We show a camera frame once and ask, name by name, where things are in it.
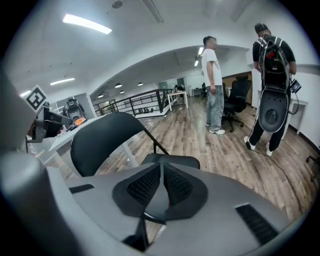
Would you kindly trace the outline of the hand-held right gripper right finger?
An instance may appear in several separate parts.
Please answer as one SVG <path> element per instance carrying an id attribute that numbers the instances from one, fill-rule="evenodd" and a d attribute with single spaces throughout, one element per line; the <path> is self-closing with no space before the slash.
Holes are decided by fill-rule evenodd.
<path id="1" fill-rule="evenodd" d="M 166 220 L 192 218 L 206 204 L 208 189 L 203 181 L 171 164 L 163 166 L 163 184 L 168 194 L 169 206 Z"/>

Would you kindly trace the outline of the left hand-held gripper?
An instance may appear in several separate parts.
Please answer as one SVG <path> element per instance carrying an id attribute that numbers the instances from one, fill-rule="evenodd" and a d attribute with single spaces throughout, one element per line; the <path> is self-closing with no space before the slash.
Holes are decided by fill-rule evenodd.
<path id="1" fill-rule="evenodd" d="M 27 133 L 27 143 L 41 143 L 47 134 L 48 128 L 45 128 L 45 115 L 48 113 L 48 120 L 54 124 L 72 125 L 73 120 L 58 113 L 50 111 L 48 97 L 44 90 L 37 84 L 32 90 L 24 96 L 24 101 L 35 112 L 35 119 Z"/>

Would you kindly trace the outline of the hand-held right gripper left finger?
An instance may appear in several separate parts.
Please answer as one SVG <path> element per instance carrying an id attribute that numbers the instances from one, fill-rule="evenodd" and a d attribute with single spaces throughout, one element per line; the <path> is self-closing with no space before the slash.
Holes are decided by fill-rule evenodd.
<path id="1" fill-rule="evenodd" d="M 162 220 L 161 214 L 147 212 L 160 186 L 161 164 L 143 167 L 136 174 L 119 181 L 112 189 L 112 199 L 126 216 Z"/>

